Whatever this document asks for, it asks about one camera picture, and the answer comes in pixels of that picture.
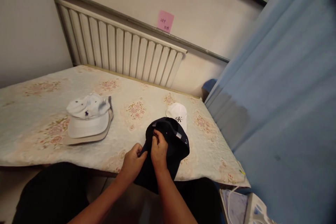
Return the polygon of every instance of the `person's left hand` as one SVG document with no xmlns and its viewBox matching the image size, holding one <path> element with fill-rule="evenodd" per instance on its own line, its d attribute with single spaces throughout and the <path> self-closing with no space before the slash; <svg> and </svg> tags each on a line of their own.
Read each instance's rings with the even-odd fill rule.
<svg viewBox="0 0 336 224">
<path fill-rule="evenodd" d="M 133 148 L 125 154 L 122 168 L 117 175 L 116 180 L 119 180 L 121 183 L 126 184 L 127 186 L 133 183 L 133 181 L 138 176 L 148 153 L 148 151 L 145 151 L 139 157 L 141 150 L 141 144 L 136 143 Z"/>
</svg>

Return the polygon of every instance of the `wall trim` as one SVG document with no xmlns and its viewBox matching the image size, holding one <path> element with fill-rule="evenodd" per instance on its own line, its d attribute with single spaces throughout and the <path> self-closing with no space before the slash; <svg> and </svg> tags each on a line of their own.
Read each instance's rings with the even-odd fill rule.
<svg viewBox="0 0 336 224">
<path fill-rule="evenodd" d="M 121 18 L 121 19 L 126 20 L 126 21 L 128 21 L 128 22 L 131 22 L 131 23 L 133 23 L 133 24 L 135 24 L 135 25 L 141 26 L 141 27 L 143 27 L 143 28 L 145 28 L 145 29 L 147 29 L 147 30 L 149 30 L 149 31 L 151 31 L 151 32 L 160 34 L 160 35 L 162 35 L 162 36 L 164 36 L 164 37 L 167 37 L 167 38 L 169 38 L 169 39 L 171 39 L 171 40 L 173 40 L 173 41 L 176 41 L 176 42 L 178 42 L 178 43 L 181 43 L 182 45 L 188 46 L 188 47 L 190 47 L 190 48 L 192 48 L 192 49 L 195 49 L 195 50 L 197 50 L 197 51 L 199 51 L 199 52 L 202 52 L 202 53 L 204 53 L 204 54 L 207 54 L 207 55 L 209 55 L 209 56 L 211 56 L 211 57 L 214 57 L 214 58 L 219 59 L 219 60 L 221 60 L 221 61 L 224 61 L 224 62 L 226 62 L 226 63 L 229 63 L 229 61 L 230 61 L 229 59 L 227 59 L 227 58 L 225 58 L 225 57 L 223 57 L 223 56 L 220 56 L 219 54 L 216 54 L 216 53 L 211 52 L 211 51 L 209 51 L 209 50 L 207 50 L 207 49 L 204 49 L 204 48 L 202 48 L 202 47 L 200 47 L 200 46 L 198 46 L 198 45 L 195 45 L 195 44 L 193 44 L 193 43 L 190 43 L 190 42 L 188 42 L 188 41 L 186 41 L 186 40 L 184 40 L 184 39 L 181 39 L 181 38 L 179 38 L 179 37 L 176 37 L 176 36 L 174 36 L 174 35 L 171 35 L 171 34 L 169 34 L 169 33 L 167 33 L 167 32 L 164 32 L 164 31 L 162 31 L 162 30 L 160 30 L 160 29 L 158 29 L 158 28 L 156 28 L 156 27 L 154 27 L 154 26 L 151 26 L 151 25 L 149 25 L 149 24 L 146 24 L 146 23 L 144 23 L 144 22 L 141 22 L 140 20 L 137 20 L 137 19 L 135 19 L 135 18 L 132 18 L 132 17 L 130 17 L 130 16 L 127 16 L 127 15 L 121 13 L 121 12 L 118 12 L 118 11 L 116 11 L 116 10 L 113 10 L 113 9 L 111 9 L 111 8 L 108 8 L 108 7 L 106 7 L 106 6 L 104 6 L 104 5 L 101 5 L 101 4 L 97 3 L 97 2 L 94 2 L 94 1 L 92 1 L 92 0 L 79 0 L 79 1 L 84 2 L 84 3 L 86 3 L 86 4 L 90 5 L 90 6 L 92 6 L 93 8 L 99 9 L 99 10 L 101 10 L 101 11 L 104 11 L 104 12 L 107 12 L 107 13 L 109 13 L 109 14 L 112 14 L 112 15 L 118 17 L 118 18 Z"/>
</svg>

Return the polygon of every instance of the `radiator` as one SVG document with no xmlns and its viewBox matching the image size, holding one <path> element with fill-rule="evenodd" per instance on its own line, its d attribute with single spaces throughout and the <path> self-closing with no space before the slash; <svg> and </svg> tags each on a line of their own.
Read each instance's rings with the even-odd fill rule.
<svg viewBox="0 0 336 224">
<path fill-rule="evenodd" d="M 187 50 L 64 0 L 55 0 L 75 65 L 170 88 Z"/>
</svg>

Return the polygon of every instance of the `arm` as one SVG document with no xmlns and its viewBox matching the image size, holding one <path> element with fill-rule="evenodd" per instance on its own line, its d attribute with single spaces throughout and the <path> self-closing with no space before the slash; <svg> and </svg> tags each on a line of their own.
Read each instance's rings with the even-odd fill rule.
<svg viewBox="0 0 336 224">
<path fill-rule="evenodd" d="M 163 208 L 164 223 L 197 223 L 167 169 L 168 144 L 160 131 L 154 130 L 151 158 Z"/>
<path fill-rule="evenodd" d="M 95 224 L 101 223 L 105 219 L 114 202 L 125 192 L 139 174 L 147 157 L 147 152 L 138 157 L 141 150 L 142 146 L 136 143 L 125 154 L 124 163 L 116 179 L 95 201 L 73 218 L 69 224 Z"/>
</svg>

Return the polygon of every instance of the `floral tablecloth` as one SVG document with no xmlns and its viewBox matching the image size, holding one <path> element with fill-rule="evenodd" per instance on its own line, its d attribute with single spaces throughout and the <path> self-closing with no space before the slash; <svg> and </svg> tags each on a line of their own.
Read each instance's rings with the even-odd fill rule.
<svg viewBox="0 0 336 224">
<path fill-rule="evenodd" d="M 114 118 L 106 138 L 77 146 L 64 145 L 68 103 L 91 92 L 111 95 Z M 179 102 L 188 113 L 190 154 L 175 180 L 208 177 L 250 187 L 216 123 L 200 99 L 77 66 L 0 89 L 0 166 L 28 166 L 62 161 L 119 172 L 125 153 L 145 143 L 148 125 Z"/>
</svg>

